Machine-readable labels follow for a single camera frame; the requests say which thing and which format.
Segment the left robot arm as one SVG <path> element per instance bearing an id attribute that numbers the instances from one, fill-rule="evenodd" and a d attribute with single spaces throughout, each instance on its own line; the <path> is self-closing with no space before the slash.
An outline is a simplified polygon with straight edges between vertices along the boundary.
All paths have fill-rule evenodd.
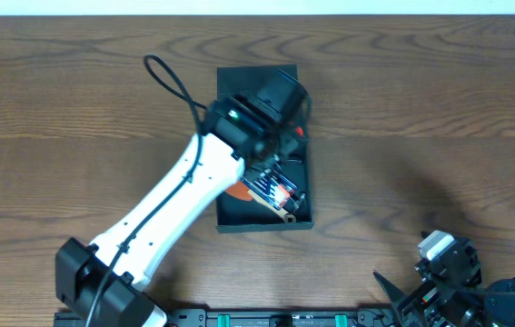
<path id="1" fill-rule="evenodd" d="M 118 223 L 88 244 L 69 239 L 55 256 L 57 298 L 88 326 L 163 326 L 144 289 L 165 255 L 222 193 L 244 195 L 291 219 L 297 186 L 281 172 L 305 140 L 303 95 L 280 102 L 226 96 L 213 102 L 182 156 Z"/>

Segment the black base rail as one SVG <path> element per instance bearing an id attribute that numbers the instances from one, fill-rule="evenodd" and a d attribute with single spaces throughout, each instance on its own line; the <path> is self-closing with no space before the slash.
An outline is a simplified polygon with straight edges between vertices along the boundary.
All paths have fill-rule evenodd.
<path id="1" fill-rule="evenodd" d="M 173 312 L 129 310 L 98 312 L 93 326 L 167 327 L 396 327 L 400 323 L 390 309 L 355 311 L 215 311 L 182 309 Z"/>

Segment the blue precision screwdriver set case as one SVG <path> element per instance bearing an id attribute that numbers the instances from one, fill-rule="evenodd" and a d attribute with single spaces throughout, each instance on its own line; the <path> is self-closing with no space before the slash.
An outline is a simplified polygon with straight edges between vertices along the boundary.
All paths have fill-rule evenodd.
<path id="1" fill-rule="evenodd" d="M 297 190 L 294 182 L 278 172 L 263 174 L 253 181 L 242 177 L 241 182 L 275 209 L 282 209 Z"/>

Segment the orange scraper with wooden handle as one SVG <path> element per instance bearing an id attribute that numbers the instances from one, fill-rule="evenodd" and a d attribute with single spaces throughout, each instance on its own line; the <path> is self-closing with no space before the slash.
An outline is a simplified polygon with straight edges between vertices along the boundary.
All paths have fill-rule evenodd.
<path id="1" fill-rule="evenodd" d="M 237 182 L 229 187 L 226 191 L 230 196 L 237 198 L 242 201 L 255 201 L 259 205 L 269 209 L 273 213 L 275 213 L 280 219 L 282 219 L 285 223 L 296 223 L 296 217 L 287 212 L 285 209 L 276 209 L 271 204 L 267 203 L 260 195 L 252 191 L 248 186 L 246 186 L 242 182 Z"/>

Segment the small claw hammer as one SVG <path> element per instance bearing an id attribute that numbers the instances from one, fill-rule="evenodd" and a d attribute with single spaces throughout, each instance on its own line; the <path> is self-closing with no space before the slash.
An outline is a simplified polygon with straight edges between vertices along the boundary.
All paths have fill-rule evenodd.
<path id="1" fill-rule="evenodd" d="M 288 213 L 295 213 L 302 207 L 302 205 L 305 203 L 306 199 L 307 199 L 307 193 L 299 193 L 299 194 L 295 193 L 288 198 L 288 200 L 283 208 Z"/>

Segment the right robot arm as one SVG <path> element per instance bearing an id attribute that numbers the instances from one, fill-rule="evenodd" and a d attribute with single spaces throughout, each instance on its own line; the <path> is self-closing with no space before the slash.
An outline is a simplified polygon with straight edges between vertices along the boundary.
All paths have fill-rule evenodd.
<path id="1" fill-rule="evenodd" d="M 414 269 L 422 284 L 407 294 L 374 272 L 397 326 L 515 326 L 515 277 L 482 285 L 477 250 L 468 238 L 434 231 L 418 244 Z"/>

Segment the black gift box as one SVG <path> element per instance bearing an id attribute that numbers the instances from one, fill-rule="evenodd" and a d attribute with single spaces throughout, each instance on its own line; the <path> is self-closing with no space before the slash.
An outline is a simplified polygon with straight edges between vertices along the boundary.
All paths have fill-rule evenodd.
<path id="1" fill-rule="evenodd" d="M 298 66 L 295 64 L 264 65 L 246 67 L 222 67 L 217 70 L 217 95 L 247 94 L 257 97 L 266 81 L 277 69 L 285 71 L 298 80 Z M 297 185 L 295 193 L 307 193 L 307 199 L 302 207 L 293 215 L 296 223 L 285 223 L 275 213 L 259 205 L 255 201 L 242 201 L 227 193 L 216 200 L 217 230 L 221 233 L 245 233 L 285 230 L 310 230 L 314 226 L 312 215 L 311 181 L 308 166 L 309 135 L 306 123 L 298 114 L 293 123 L 304 131 L 301 138 L 301 148 L 290 156 L 300 156 L 302 164 L 287 164 L 284 161 L 272 172 L 285 175 Z"/>

